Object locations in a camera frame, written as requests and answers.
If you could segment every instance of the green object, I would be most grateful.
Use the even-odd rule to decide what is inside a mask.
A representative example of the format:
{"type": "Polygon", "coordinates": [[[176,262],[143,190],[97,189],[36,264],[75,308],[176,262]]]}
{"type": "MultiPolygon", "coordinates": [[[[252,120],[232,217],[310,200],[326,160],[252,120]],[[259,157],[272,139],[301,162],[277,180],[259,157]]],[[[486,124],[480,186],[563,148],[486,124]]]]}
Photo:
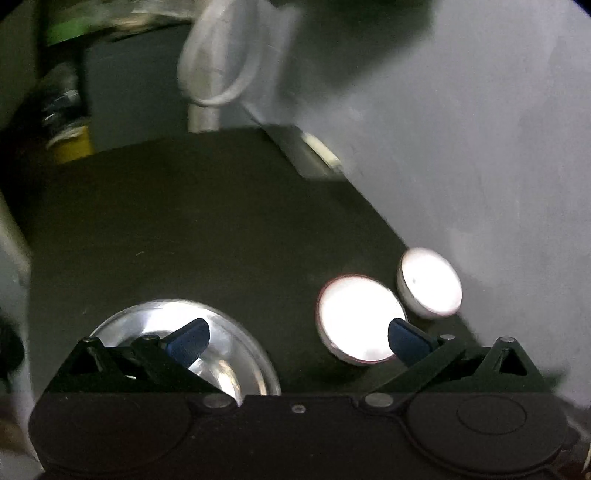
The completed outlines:
{"type": "Polygon", "coordinates": [[[55,45],[56,43],[69,40],[71,38],[80,37],[90,30],[90,20],[86,17],[72,18],[65,20],[58,24],[51,25],[47,29],[46,42],[47,45],[55,45]]]}

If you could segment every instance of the metal bolt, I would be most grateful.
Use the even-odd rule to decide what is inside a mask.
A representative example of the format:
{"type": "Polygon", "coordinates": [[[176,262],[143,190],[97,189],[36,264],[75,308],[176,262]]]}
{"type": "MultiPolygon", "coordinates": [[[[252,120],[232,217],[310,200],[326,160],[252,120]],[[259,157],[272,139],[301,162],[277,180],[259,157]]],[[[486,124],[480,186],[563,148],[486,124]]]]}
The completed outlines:
{"type": "Polygon", "coordinates": [[[155,333],[149,333],[147,335],[142,335],[140,338],[142,340],[145,340],[146,342],[153,342],[155,340],[160,340],[160,337],[158,335],[156,335],[155,333]]]}
{"type": "Polygon", "coordinates": [[[387,393],[370,393],[365,397],[365,403],[373,408],[387,408],[394,403],[394,399],[387,393]]]}
{"type": "Polygon", "coordinates": [[[207,408],[226,408],[232,404],[232,397],[225,393],[210,393],[203,399],[207,408]]]}
{"type": "Polygon", "coordinates": [[[306,407],[303,405],[293,405],[291,411],[293,413],[306,413],[306,407]]]}

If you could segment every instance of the yellow object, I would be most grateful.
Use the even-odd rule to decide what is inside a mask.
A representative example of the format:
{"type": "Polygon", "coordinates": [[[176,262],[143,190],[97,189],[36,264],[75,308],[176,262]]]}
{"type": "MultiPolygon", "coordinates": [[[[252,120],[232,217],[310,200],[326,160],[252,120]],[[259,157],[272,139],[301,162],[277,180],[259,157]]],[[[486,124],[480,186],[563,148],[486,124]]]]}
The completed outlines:
{"type": "Polygon", "coordinates": [[[301,139],[306,142],[306,144],[316,152],[316,155],[318,155],[330,168],[340,168],[339,158],[314,135],[302,133],[301,139]]]}
{"type": "Polygon", "coordinates": [[[67,163],[94,153],[90,142],[88,125],[84,125],[77,130],[75,137],[65,138],[53,145],[53,154],[58,163],[67,163]]]}

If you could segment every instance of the shiny metal disk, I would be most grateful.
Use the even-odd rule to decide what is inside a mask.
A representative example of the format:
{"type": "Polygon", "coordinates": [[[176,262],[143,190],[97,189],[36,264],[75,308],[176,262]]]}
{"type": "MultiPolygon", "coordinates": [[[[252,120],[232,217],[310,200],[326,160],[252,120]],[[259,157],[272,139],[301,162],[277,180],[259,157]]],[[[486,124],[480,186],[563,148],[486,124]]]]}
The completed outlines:
{"type": "Polygon", "coordinates": [[[427,248],[406,251],[398,267],[397,285],[405,305],[426,319],[449,317],[462,304],[462,284],[456,271],[427,248]]]}
{"type": "Polygon", "coordinates": [[[335,278],[318,298],[316,325],[322,341],[332,354],[354,365],[394,357],[388,344],[388,326],[394,318],[407,319],[394,293],[362,275],[335,278]]]}
{"type": "Polygon", "coordinates": [[[188,300],[156,300],[116,313],[92,336],[105,346],[129,345],[139,336],[160,338],[194,319],[209,325],[209,346],[189,370],[233,397],[280,395],[275,370],[256,340],[235,320],[207,305],[188,300]]]}

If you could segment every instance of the blue slider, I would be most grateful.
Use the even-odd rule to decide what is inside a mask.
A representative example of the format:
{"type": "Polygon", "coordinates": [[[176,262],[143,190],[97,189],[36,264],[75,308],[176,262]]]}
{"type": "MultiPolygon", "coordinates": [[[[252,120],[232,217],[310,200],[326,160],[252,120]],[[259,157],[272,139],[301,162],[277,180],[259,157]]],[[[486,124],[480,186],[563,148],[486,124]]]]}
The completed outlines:
{"type": "Polygon", "coordinates": [[[209,325],[195,319],[175,330],[161,341],[167,355],[185,368],[189,368],[209,345],[209,325]]]}
{"type": "Polygon", "coordinates": [[[388,343],[390,350],[407,367],[413,366],[439,346],[435,338],[402,319],[390,322],[388,343]]]}

